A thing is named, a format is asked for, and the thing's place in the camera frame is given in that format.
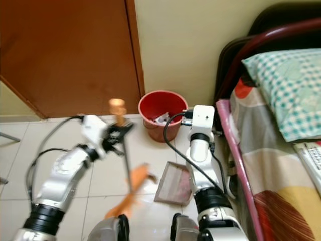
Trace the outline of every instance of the pillow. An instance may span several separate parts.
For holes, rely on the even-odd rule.
[[[321,136],[321,49],[266,52],[242,63],[286,141]]]

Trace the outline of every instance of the black cable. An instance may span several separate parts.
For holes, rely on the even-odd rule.
[[[176,149],[176,147],[174,147],[167,139],[167,136],[166,136],[166,131],[167,131],[167,128],[169,126],[169,123],[174,120],[176,117],[178,116],[184,116],[184,112],[182,113],[179,113],[179,114],[175,114],[173,115],[165,124],[164,126],[164,129],[163,129],[163,138],[164,138],[164,141],[165,143],[170,147],[172,148],[177,154],[179,154],[182,158],[185,159],[185,161],[187,161],[189,164],[191,164],[196,170],[198,170],[201,174],[203,174],[209,181],[210,183],[212,183],[216,188],[218,188],[222,194],[224,195],[224,192],[222,191],[222,189],[217,185],[216,182],[213,181],[212,178],[210,178],[200,167],[198,167],[196,164],[194,164],[190,159],[187,158],[187,156],[185,156],[183,153],[181,153],[178,149]]]
[[[51,137],[51,135],[56,132],[63,124],[65,124],[66,122],[72,120],[72,119],[79,119],[81,121],[84,120],[84,116],[79,116],[79,115],[76,115],[76,116],[72,116],[70,118],[67,118],[65,120],[63,120],[62,122],[60,122],[58,125],[56,125],[47,135],[46,137],[42,140],[42,142],[40,143],[39,147],[38,147],[38,150],[36,152],[36,157],[35,159],[33,160],[33,162],[31,163],[31,165],[29,166],[28,170],[27,170],[27,174],[26,174],[26,179],[25,179],[25,184],[26,184],[26,188],[27,188],[27,193],[28,193],[28,196],[29,196],[29,199],[30,199],[30,203],[32,203],[33,199],[32,199],[32,185],[34,184],[35,182],[35,173],[37,171],[37,161],[38,161],[38,158],[44,154],[45,152],[48,152],[48,150],[50,149],[47,149],[45,151],[42,151],[43,147],[45,146],[47,140]],[[63,151],[63,150],[66,150],[66,149],[63,149],[63,148],[51,148],[51,149],[54,149],[54,150],[57,150],[59,149],[60,151]]]
[[[42,152],[40,152],[38,154],[38,156],[33,160],[33,162],[31,163],[31,165],[29,166],[28,170],[27,170],[27,173],[26,173],[26,188],[27,188],[27,192],[28,192],[28,196],[29,196],[29,202],[30,202],[30,205],[32,205],[32,201],[33,201],[33,198],[32,198],[32,185],[33,183],[30,182],[30,175],[34,175],[34,167],[37,163],[37,160],[45,153],[47,152],[51,152],[51,151],[63,151],[63,152],[68,152],[69,150],[68,149],[64,149],[64,148],[49,148],[49,149],[46,149]]]
[[[226,188],[225,176],[224,176],[224,171],[223,171],[222,163],[221,163],[221,161],[214,155],[214,150],[211,150],[210,152],[211,152],[211,154],[212,154],[212,157],[217,161],[217,164],[219,164],[220,173],[221,173],[222,182],[223,182],[223,190],[224,190],[224,193],[227,194],[227,188]]]

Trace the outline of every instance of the wall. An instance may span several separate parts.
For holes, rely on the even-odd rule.
[[[135,0],[146,92],[213,104],[218,57],[278,0]]]
[[[0,82],[0,121],[37,121],[39,117]]]

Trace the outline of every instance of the wooden door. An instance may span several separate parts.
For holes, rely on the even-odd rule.
[[[1,75],[45,117],[137,113],[139,85],[124,0],[1,0]]]

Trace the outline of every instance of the red trash bin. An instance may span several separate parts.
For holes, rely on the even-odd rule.
[[[164,125],[155,123],[153,120],[165,113],[169,116],[181,113],[188,109],[188,105],[183,97],[174,92],[158,90],[145,95],[139,102],[138,111],[143,117],[144,125],[148,134],[158,142],[164,142],[163,129]],[[167,138],[169,141],[175,138],[181,126],[181,116],[174,119],[167,129]]]

